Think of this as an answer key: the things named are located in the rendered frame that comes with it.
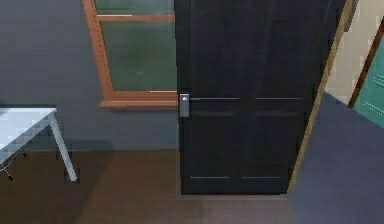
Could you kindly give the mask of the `brown framed window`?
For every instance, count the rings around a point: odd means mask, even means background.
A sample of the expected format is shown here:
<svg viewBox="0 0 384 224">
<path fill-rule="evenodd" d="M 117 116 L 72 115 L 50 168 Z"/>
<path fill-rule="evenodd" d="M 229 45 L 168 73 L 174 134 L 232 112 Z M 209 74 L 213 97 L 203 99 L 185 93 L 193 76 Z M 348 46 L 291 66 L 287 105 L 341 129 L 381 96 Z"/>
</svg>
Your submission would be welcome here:
<svg viewBox="0 0 384 224">
<path fill-rule="evenodd" d="M 174 0 L 82 0 L 101 108 L 177 106 Z"/>
</svg>

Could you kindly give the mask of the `black panelled room door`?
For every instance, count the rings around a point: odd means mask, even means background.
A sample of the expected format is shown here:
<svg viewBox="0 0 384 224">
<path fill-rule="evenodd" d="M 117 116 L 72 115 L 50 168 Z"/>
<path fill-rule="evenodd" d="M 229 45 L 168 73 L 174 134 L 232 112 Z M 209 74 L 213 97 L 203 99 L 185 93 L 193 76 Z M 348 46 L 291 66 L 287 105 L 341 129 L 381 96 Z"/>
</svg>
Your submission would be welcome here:
<svg viewBox="0 0 384 224">
<path fill-rule="evenodd" d="M 287 192 L 346 3 L 174 0 L 182 194 Z"/>
</svg>

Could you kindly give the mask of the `teal door with brown frame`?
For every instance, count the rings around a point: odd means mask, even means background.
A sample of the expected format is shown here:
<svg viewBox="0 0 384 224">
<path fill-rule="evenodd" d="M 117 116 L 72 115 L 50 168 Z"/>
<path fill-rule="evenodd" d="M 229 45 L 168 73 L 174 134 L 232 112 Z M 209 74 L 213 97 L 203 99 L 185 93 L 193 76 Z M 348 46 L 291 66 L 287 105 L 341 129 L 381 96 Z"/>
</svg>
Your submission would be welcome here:
<svg viewBox="0 0 384 224">
<path fill-rule="evenodd" d="M 384 16 L 378 20 L 377 31 L 348 107 L 384 128 Z"/>
</svg>

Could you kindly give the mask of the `white table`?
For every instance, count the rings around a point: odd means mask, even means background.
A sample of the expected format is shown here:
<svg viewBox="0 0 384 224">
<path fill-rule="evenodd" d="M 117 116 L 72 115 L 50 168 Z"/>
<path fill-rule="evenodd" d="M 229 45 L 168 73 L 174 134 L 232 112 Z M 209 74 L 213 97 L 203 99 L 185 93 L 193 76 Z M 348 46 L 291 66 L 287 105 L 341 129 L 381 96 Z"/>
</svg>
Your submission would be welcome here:
<svg viewBox="0 0 384 224">
<path fill-rule="evenodd" d="M 78 180 L 56 119 L 56 108 L 0 108 L 0 172 L 13 180 L 7 168 L 22 148 L 50 127 L 69 179 Z"/>
</svg>

